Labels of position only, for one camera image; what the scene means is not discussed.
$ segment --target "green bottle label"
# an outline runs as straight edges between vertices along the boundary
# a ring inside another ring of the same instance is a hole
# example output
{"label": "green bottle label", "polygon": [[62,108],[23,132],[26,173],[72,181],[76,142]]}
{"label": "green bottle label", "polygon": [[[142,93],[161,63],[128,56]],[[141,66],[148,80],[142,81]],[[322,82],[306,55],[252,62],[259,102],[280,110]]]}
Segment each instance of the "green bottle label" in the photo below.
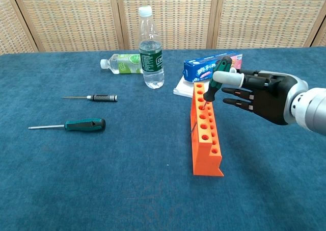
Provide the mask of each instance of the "green bottle label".
{"label": "green bottle label", "polygon": [[162,50],[155,54],[141,54],[142,68],[147,72],[155,72],[162,69]]}
{"label": "green bottle label", "polygon": [[121,74],[141,73],[139,54],[119,54],[117,57],[118,69]]}

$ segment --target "woven room divider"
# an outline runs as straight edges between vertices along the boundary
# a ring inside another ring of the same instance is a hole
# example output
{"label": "woven room divider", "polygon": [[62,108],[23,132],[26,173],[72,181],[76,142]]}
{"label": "woven room divider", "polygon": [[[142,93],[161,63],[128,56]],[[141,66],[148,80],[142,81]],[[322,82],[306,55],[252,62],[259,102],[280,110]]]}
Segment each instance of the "woven room divider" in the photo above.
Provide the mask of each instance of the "woven room divider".
{"label": "woven room divider", "polygon": [[123,49],[117,0],[17,0],[40,51]]}
{"label": "woven room divider", "polygon": [[206,48],[212,0],[118,0],[118,3],[127,48],[138,49],[138,7],[142,5],[152,6],[163,48]]}
{"label": "woven room divider", "polygon": [[222,1],[213,48],[310,46],[326,8],[325,0]]}
{"label": "woven room divider", "polygon": [[36,50],[15,0],[0,0],[0,55]]}
{"label": "woven room divider", "polygon": [[314,42],[312,43],[313,46],[326,46],[326,19],[322,23],[318,34],[316,35],[316,38]]}

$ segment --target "orange tool holder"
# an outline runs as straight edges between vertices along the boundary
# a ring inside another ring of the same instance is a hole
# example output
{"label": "orange tool holder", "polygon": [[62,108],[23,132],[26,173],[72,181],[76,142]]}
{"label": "orange tool holder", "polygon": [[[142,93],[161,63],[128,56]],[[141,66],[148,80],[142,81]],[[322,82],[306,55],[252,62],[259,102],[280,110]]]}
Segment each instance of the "orange tool holder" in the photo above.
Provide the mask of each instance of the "orange tool holder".
{"label": "orange tool holder", "polygon": [[191,108],[191,128],[194,175],[224,176],[220,170],[222,155],[216,128],[213,104],[208,102],[204,108],[204,83],[194,83]]}

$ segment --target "water bottle cap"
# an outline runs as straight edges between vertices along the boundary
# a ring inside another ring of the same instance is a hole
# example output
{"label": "water bottle cap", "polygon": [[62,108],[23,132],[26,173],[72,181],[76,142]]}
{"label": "water bottle cap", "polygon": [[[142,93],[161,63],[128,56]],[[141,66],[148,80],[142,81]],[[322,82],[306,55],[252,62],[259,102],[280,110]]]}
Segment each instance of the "water bottle cap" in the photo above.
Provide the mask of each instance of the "water bottle cap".
{"label": "water bottle cap", "polygon": [[107,66],[106,66],[106,59],[101,59],[100,64],[101,64],[101,68],[102,68],[102,69],[107,69]]}
{"label": "water bottle cap", "polygon": [[141,6],[138,8],[138,13],[141,17],[149,17],[152,15],[151,6]]}

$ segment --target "blue box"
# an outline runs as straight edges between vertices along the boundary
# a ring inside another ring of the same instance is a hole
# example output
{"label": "blue box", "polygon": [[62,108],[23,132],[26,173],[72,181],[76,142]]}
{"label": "blue box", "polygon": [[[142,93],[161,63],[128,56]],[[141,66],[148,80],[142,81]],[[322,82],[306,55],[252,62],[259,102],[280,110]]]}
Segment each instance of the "blue box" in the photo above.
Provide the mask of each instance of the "blue box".
{"label": "blue box", "polygon": [[183,76],[186,81],[198,82],[212,78],[213,68],[216,62],[221,60],[223,56],[230,56],[232,59],[231,67],[241,68],[242,54],[237,52],[225,52],[209,57],[185,60],[183,62]]}

